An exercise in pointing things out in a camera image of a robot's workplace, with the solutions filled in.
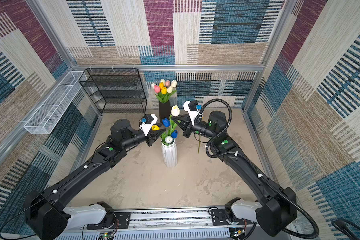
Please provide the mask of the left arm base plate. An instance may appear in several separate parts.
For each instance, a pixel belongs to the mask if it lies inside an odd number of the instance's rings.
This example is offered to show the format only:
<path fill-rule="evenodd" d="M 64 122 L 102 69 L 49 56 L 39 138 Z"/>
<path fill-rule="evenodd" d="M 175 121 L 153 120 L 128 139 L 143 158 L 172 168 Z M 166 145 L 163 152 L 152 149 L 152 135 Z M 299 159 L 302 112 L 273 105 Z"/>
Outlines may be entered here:
<path fill-rule="evenodd" d="M 127 229 L 130 224 L 131 212 L 114 212 L 106 214 L 105 219 L 99 224 L 90 224 L 86 226 L 87 230 L 116 230 Z"/>

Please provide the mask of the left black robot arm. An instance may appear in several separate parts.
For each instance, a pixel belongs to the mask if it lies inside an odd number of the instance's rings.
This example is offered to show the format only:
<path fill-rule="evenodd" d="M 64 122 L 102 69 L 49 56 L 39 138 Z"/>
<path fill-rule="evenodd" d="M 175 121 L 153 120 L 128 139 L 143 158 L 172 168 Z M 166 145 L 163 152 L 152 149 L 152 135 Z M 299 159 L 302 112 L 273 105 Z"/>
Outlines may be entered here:
<path fill-rule="evenodd" d="M 117 120 L 111 134 L 93 155 L 68 176 L 25 198 L 25 221 L 41 240 L 54 240 L 68 229 L 97 225 L 112 229 L 117 225 L 114 209 L 105 202 L 68 208 L 67 204 L 98 176 L 118 164 L 129 150 L 140 143 L 150 147 L 165 132 L 155 115 L 144 115 L 135 130 L 127 119 Z"/>

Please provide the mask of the white blue tinted tulip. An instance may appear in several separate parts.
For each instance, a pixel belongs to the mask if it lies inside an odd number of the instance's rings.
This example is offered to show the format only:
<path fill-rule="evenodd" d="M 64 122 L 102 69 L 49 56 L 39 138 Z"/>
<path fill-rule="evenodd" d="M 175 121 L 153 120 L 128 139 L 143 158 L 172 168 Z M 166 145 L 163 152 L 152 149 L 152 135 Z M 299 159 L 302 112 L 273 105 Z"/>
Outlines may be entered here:
<path fill-rule="evenodd" d="M 174 138 L 172 136 L 166 136 L 165 137 L 165 143 L 167 145 L 171 145 L 174 142 Z"/>

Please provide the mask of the white ribbed ceramic vase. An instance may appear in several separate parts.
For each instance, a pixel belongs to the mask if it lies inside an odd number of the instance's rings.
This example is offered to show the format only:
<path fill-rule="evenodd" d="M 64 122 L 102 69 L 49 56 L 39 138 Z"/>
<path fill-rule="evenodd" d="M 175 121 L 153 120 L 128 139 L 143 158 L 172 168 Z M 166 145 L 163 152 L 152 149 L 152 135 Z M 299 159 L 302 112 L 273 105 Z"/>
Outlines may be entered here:
<path fill-rule="evenodd" d="M 174 141 L 170 145 L 162 144 L 162 154 L 163 154 L 163 159 L 164 159 L 165 165 L 169 168 L 175 167 L 178 163 L 176 141 Z"/>

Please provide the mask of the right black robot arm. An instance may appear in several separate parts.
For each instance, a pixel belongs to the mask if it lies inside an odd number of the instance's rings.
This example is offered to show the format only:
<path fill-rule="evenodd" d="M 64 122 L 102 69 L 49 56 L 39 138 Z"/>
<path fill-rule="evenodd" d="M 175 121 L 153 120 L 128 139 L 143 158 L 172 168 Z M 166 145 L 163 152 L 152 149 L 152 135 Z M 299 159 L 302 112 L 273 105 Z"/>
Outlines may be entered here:
<path fill-rule="evenodd" d="M 171 118 L 183 131 L 185 137 L 192 133 L 208 139 L 206 153 L 209 158 L 218 158 L 232 168 L 255 194 L 257 201 L 248 202 L 235 198 L 225 205 L 228 223 L 237 224 L 240 220 L 257 223 L 265 233 L 274 237 L 287 229 L 297 217 L 296 194 L 291 188 L 282 188 L 266 176 L 242 151 L 239 144 L 227 133 L 232 122 L 232 113 L 227 116 L 213 111 L 207 122 L 200 112 L 189 112 Z"/>

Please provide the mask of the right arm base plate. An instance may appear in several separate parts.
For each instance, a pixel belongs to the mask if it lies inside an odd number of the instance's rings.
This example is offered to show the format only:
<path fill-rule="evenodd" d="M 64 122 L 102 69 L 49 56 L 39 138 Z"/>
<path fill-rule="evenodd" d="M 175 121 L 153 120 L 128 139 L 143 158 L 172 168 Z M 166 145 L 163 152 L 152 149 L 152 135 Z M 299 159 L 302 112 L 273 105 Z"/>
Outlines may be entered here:
<path fill-rule="evenodd" d="M 226 209 L 219 209 L 217 207 L 211 207 L 208 209 L 208 213 L 212 218 L 213 226 L 225 226 L 225 225 L 252 225 L 253 222 L 245 219 L 236 218 L 233 213 Z"/>

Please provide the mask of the black cylindrical vase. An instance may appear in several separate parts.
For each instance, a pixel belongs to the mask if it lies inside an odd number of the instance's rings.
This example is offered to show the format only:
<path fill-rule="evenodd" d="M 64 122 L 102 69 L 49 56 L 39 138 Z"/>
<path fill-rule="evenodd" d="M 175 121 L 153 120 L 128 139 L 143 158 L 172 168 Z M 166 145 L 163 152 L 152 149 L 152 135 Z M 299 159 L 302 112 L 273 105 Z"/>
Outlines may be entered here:
<path fill-rule="evenodd" d="M 167 101 L 165 103 L 159 102 L 159 117 L 160 121 L 164 119 L 169 119 L 171 114 L 171 103 Z"/>

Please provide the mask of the large cream white tulip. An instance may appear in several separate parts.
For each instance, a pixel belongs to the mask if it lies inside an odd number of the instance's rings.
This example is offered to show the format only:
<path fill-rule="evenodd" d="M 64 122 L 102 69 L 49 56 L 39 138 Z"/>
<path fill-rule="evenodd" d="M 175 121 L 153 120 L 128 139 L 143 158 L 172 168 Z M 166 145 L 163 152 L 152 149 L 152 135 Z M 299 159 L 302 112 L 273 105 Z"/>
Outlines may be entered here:
<path fill-rule="evenodd" d="M 178 117 L 180 115 L 180 109 L 177 105 L 173 106 L 171 108 L 171 114 L 170 114 L 170 118 L 169 118 L 169 122 L 170 122 L 170 126 L 168 127 L 168 131 L 167 134 L 169 136 L 172 135 L 172 133 L 176 130 L 176 127 L 178 126 L 178 124 L 172 120 L 173 117 Z"/>

